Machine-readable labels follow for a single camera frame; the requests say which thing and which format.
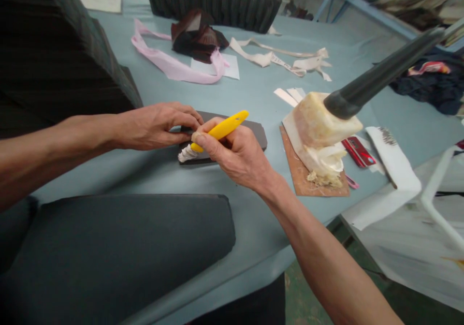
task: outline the pink ribbon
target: pink ribbon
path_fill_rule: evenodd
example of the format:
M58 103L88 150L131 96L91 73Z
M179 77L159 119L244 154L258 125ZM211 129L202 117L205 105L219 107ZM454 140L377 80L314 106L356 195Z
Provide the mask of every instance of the pink ribbon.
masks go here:
M193 70L191 67L180 62L179 60L167 55L163 51L150 48L146 45L142 35L153 35L163 40L171 41L171 36L152 32L138 19L135 19L135 34L132 36L132 44L137 48L140 54L145 56L161 71L163 71L169 79L174 81L186 81L200 84L213 84L221 79L224 75L225 67L228 66L222 57L219 49L216 48L211 55L211 62L216 70L216 75L208 75L199 71Z

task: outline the blue table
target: blue table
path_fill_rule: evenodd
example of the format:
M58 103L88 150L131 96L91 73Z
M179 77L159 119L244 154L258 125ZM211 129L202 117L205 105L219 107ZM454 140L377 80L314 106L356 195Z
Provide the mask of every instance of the blue table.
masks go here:
M276 171L292 186L279 125L291 107L273 94L276 88L302 87L305 91L331 92L371 67L372 49L348 36L339 25L312 23L278 17L275 27L282 37L259 35L240 29L215 27L227 38L245 40L255 36L265 44L290 51L315 52L326 47L333 65L326 72L333 82L318 73L298 78L277 65L258 67L238 57L240 81L227 77L214 85L176 82L166 78L132 46L133 17L155 31L170 33L172 20L155 17L148 0L123 0L122 15L91 12L104 27L120 64L128 66L145 105L180 101L202 111L234 114L242 109L249 119L262 123L267 138L265 154ZM168 41L147 39L184 63L190 58L171 51ZM249 52L262 49L247 47ZM225 53L234 54L231 49ZM293 58L279 55L292 63ZM390 128L413 167L464 137L456 118L446 117L426 103L396 95L386 88L359 113L365 126ZM300 197L304 205L324 223L361 199L378 191L387 179L380 173L361 171L349 158L346 171L360 188L349 198ZM180 166L177 147L154 151L115 150L99 156L40 188L42 202L63 197L102 193L221 193L228 196L235 222L236 244L229 255L162 299L134 315L134 324L184 324L225 303L270 284L294 260L295 255L276 218L252 191L235 185L218 165Z

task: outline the green floor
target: green floor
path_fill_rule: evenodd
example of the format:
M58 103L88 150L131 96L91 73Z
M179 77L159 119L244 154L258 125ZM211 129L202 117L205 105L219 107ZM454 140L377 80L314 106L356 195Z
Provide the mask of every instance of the green floor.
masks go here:
M329 226L340 242L348 242L351 256L364 268L406 325L464 325L464 313L386 279L364 247L350 238L337 219ZM298 262L285 271L287 325L333 324L307 285Z

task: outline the wooden board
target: wooden board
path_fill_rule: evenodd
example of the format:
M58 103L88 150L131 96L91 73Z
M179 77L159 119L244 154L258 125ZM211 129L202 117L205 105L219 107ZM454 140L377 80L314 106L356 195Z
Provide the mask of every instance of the wooden board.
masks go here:
M314 182L308 181L306 178L309 175L309 171L295 153L289 136L283 126L280 126L280 133L282 135L282 141L284 142L285 153L287 154L287 161L289 162L291 178L296 195L309 197L349 197L349 187L345 171L340 175L343 184L341 188L336 189L328 186L317 186Z

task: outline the shelf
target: shelf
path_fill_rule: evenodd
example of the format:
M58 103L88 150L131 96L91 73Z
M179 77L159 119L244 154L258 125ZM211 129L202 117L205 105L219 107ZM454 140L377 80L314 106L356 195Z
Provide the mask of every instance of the shelf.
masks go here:
M371 16L375 20L379 21L383 25L389 27L390 29L396 31L397 33L403 35L409 40L412 40L417 37L417 35L420 33L418 30L412 28L412 26L403 23L401 20L395 18L391 14L388 14L384 11L381 11L373 6L371 6L368 2L365 0L345 0L346 2L349 2L351 5L355 6L358 8L360 11L366 13L367 15ZM316 16L314 17L315 21L318 21L320 18L320 15L322 14L322 11L324 8L327 6L327 3L329 0L324 0L319 7L318 12L316 13ZM444 47L441 45L437 46L440 49L443 49L448 52L456 52L464 47L464 37L453 43L449 47Z

